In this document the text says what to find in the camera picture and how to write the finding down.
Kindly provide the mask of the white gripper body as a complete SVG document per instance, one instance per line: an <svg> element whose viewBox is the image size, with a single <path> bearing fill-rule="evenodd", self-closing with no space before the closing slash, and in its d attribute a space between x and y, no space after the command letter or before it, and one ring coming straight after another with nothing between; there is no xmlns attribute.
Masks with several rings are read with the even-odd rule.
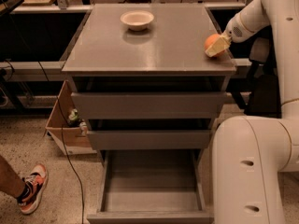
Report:
<svg viewBox="0 0 299 224"><path fill-rule="evenodd" d="M241 43L252 37L252 32L243 21L243 13L236 13L227 23L223 32L230 42Z"/></svg>

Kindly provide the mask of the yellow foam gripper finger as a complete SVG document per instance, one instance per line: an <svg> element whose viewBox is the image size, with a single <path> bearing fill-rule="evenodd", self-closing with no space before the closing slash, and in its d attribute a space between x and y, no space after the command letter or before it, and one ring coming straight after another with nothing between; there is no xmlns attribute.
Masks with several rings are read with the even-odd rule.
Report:
<svg viewBox="0 0 299 224"><path fill-rule="evenodd" d="M205 53L208 57L217 57L231 45L231 37L225 32L209 36L205 41Z"/></svg>

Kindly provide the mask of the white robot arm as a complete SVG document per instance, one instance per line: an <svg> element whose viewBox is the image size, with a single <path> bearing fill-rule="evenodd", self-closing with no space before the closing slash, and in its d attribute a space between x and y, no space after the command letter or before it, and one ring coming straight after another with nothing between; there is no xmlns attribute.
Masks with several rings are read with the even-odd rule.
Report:
<svg viewBox="0 0 299 224"><path fill-rule="evenodd" d="M272 28L281 117L232 117L212 145L215 224L285 224L279 172L299 169L299 0L253 0L205 47L215 57Z"/></svg>

